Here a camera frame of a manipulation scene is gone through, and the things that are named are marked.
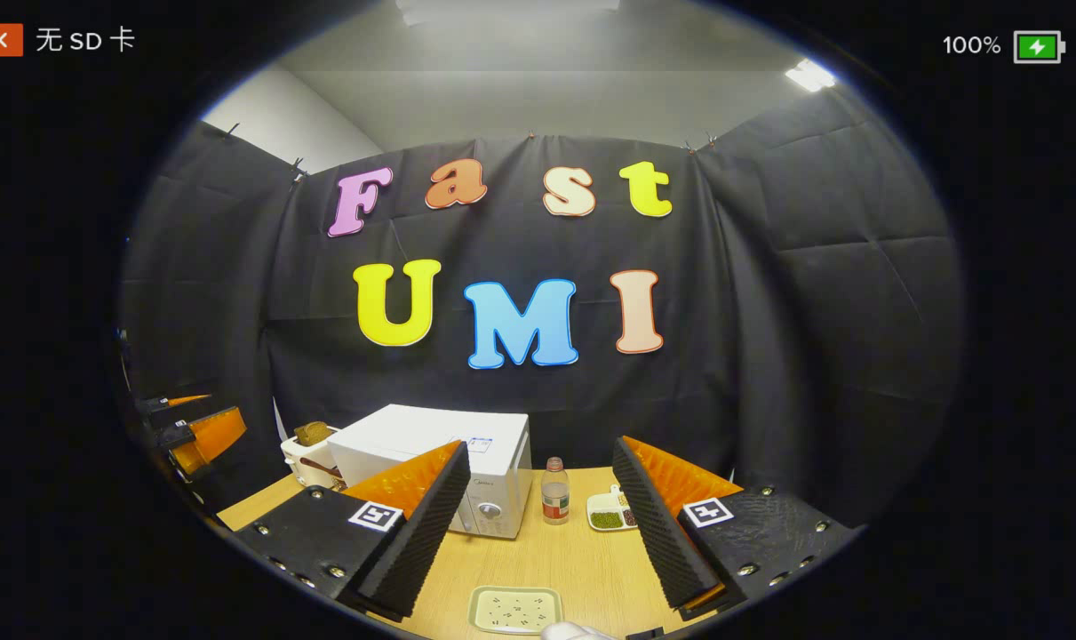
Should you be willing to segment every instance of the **battery icon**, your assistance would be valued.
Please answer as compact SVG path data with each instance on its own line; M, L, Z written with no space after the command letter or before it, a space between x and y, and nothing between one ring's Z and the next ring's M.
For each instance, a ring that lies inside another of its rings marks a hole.
M1017 31L1013 39L1016 65L1060 65L1066 53L1060 31Z

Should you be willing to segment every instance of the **tray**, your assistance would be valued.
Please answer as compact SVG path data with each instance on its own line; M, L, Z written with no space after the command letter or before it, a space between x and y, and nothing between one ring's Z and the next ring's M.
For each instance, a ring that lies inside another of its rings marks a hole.
M480 586L470 592L467 621L482 631L538 636L562 622L562 597L553 588Z
M625 518L625 511L632 514L632 508L627 506L627 499L625 504L620 502L620 499L624 498L624 494L620 490L620 485L614 484L609 486L608 494L597 494L591 495L585 501L585 518L589 520L589 526L592 530L599 531L611 531L611 530L629 530L629 528L636 528L635 524L629 525ZM620 518L620 526L612 528L601 528L594 525L594 514L617 514Z

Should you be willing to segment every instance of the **plate with seeds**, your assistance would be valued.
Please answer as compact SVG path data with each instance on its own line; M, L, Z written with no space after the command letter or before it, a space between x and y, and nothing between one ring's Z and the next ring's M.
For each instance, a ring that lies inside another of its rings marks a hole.
M636 528L632 508L620 492L619 485L609 487L608 494L591 495L585 501L589 526L594 530L629 530Z

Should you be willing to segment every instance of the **ceiling light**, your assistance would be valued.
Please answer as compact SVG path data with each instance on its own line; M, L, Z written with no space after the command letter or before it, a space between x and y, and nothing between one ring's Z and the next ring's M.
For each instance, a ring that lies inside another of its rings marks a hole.
M620 0L395 0L404 13L404 24L415 26L426 22L462 19L468 16L487 16L498 13L518 17L525 13L581 13L618 11Z
M803 89L810 90L810 93L822 89L823 86L834 86L834 76L830 75L827 70L819 68L809 60L798 62L796 68L787 72L787 77L797 82Z

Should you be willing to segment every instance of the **microwave oven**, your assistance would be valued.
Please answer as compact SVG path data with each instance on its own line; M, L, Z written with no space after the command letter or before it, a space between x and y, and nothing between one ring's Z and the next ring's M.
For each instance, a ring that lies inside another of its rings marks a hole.
M533 482L529 417L388 404L328 437L328 450L352 486L455 440L467 443L470 482L450 530L518 538Z

